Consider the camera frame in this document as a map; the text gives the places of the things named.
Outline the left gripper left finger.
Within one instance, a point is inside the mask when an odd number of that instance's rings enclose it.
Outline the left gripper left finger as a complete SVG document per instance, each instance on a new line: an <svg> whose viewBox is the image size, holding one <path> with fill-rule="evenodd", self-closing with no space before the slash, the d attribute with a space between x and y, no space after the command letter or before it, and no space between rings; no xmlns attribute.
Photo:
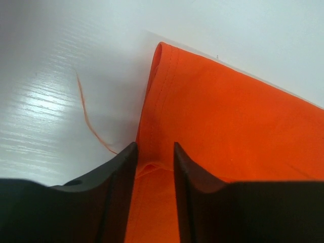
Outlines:
<svg viewBox="0 0 324 243"><path fill-rule="evenodd" d="M1 242L123 242L138 148L64 185L1 179Z"/></svg>

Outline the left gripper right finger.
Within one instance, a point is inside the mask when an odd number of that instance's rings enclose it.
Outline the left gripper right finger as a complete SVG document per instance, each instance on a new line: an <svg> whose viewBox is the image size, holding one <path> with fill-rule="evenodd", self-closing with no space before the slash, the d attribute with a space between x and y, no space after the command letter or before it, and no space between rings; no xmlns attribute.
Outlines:
<svg viewBox="0 0 324 243"><path fill-rule="evenodd" d="M181 242L323 242L323 182L227 183L174 144Z"/></svg>

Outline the orange t shirt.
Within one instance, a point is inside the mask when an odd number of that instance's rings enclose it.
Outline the orange t shirt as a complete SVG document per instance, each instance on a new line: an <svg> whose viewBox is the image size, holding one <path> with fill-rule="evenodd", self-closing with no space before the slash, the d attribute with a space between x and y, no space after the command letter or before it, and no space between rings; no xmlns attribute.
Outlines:
<svg viewBox="0 0 324 243"><path fill-rule="evenodd" d="M161 42L138 127L126 242L180 240L175 142L226 182L323 179L322 109Z"/></svg>

